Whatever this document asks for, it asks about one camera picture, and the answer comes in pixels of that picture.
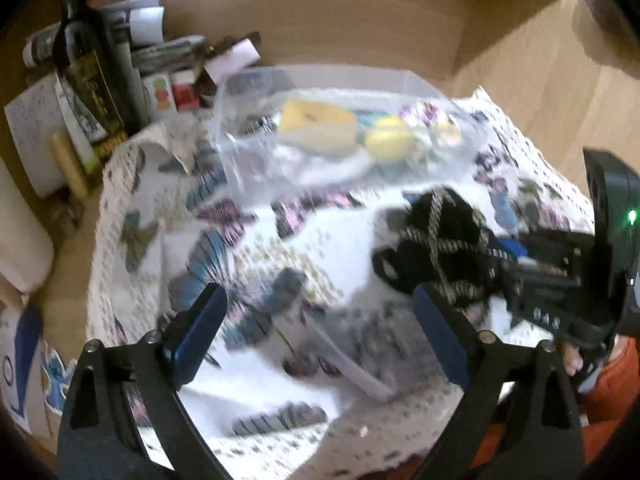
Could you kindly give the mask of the person's right hand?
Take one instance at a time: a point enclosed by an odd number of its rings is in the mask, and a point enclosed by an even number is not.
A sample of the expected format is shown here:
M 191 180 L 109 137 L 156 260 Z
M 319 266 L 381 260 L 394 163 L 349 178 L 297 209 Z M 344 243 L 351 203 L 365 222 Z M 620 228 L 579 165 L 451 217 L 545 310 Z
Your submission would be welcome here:
M 584 379 L 578 380 L 577 391 L 579 393 L 587 393 L 596 388 L 598 378 L 604 371 L 604 368 L 620 358 L 625 352 L 628 338 L 616 335 L 611 352 L 605 361 L 601 361 L 591 372 L 587 373 Z M 585 367 L 585 360 L 579 352 L 579 349 L 568 341 L 561 341 L 562 361 L 566 374 L 575 377 Z

